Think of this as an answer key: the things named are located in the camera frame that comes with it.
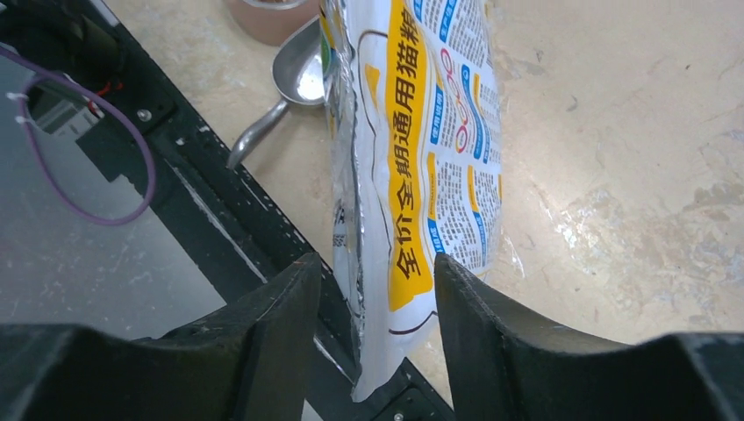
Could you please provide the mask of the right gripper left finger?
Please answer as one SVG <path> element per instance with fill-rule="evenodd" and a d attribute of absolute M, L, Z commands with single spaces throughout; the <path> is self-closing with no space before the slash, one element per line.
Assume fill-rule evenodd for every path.
<path fill-rule="evenodd" d="M 234 303 L 158 339 L 3 325 L 4 420 L 298 420 L 321 262 L 308 253 Z"/>

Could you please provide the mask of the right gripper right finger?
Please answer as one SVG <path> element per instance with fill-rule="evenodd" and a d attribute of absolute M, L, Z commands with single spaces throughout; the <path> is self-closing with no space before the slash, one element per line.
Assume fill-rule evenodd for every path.
<path fill-rule="evenodd" d="M 743 337 L 672 333 L 626 345 L 562 325 L 435 260 L 459 420 L 740 420 Z"/>

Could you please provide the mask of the pet food bag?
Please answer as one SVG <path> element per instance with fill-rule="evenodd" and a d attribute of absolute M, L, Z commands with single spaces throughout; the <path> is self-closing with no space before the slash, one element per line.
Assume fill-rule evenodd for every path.
<path fill-rule="evenodd" d="M 484 1 L 324 1 L 333 275 L 370 398 L 437 323 L 434 262 L 493 269 L 501 117 Z"/>

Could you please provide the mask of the metal food scoop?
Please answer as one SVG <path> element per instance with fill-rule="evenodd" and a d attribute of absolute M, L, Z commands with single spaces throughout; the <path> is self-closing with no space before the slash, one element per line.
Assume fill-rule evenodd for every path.
<path fill-rule="evenodd" d="M 280 100 L 238 137 L 227 158 L 228 169 L 241 164 L 291 105 L 316 108 L 325 103 L 320 41 L 319 19 L 314 18 L 280 45 L 271 68 Z"/>

